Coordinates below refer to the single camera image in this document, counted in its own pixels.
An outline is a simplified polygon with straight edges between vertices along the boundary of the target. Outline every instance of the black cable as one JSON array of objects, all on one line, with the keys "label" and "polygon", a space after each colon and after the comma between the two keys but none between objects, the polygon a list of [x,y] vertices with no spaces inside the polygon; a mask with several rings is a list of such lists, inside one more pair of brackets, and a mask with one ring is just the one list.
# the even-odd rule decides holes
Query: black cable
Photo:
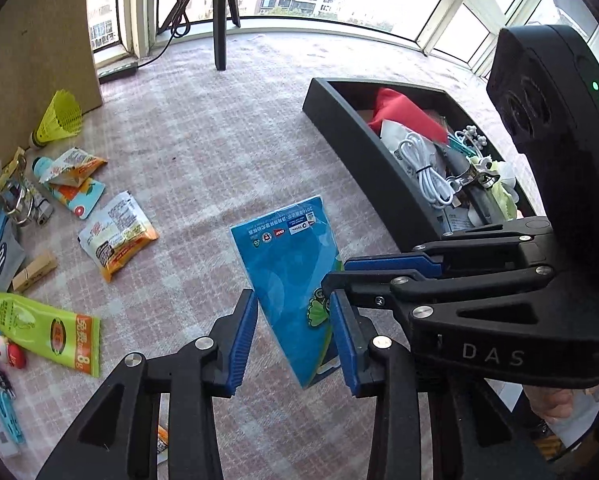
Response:
[{"label": "black cable", "polygon": [[[156,57],[153,57],[153,59],[138,65],[137,68],[145,67],[150,65],[152,62],[157,61],[160,57],[162,57],[162,54],[166,52],[166,49],[170,46],[170,43],[172,43],[173,38],[183,38],[190,32],[190,21],[188,20],[188,15],[186,14],[186,5],[189,1],[190,0],[177,0],[175,2],[176,10],[172,16],[172,22],[170,22],[170,39],[168,40],[168,43],[166,43],[166,46],[164,46],[162,51]],[[179,32],[177,29],[182,27],[182,25],[183,31]]]}]

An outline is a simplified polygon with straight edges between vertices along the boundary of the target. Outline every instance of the human hand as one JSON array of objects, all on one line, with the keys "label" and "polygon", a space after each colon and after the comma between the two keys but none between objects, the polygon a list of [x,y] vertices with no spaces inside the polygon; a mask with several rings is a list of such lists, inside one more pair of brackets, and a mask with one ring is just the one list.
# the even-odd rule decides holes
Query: human hand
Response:
[{"label": "human hand", "polygon": [[541,386],[524,386],[533,412],[549,424],[573,414],[573,391]]}]

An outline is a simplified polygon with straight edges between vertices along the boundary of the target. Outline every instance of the green tube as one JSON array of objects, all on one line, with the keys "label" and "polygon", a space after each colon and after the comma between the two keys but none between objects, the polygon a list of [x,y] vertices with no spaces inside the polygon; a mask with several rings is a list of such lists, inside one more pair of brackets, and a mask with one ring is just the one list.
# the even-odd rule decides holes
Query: green tube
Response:
[{"label": "green tube", "polygon": [[0,330],[26,350],[99,377],[97,317],[0,292]]}]

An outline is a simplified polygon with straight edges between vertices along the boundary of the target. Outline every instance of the red cloth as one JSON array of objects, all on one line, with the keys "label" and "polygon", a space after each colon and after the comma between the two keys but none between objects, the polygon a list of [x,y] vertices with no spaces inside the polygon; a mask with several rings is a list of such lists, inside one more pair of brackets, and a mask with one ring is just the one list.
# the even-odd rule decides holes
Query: red cloth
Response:
[{"label": "red cloth", "polygon": [[371,130],[377,135],[381,133],[381,123],[384,119],[403,124],[433,142],[449,143],[448,133],[442,126],[428,117],[404,94],[390,88],[380,88],[377,93],[375,113],[369,123]]}]

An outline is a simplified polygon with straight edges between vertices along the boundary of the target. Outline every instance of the gray pouch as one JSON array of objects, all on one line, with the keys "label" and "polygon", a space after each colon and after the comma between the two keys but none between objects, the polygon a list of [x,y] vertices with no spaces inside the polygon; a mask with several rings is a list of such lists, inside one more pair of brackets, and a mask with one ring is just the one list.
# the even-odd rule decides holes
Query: gray pouch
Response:
[{"label": "gray pouch", "polygon": [[12,220],[9,220],[0,241],[0,292],[8,292],[12,279],[26,258],[26,253],[15,238],[16,229]]}]

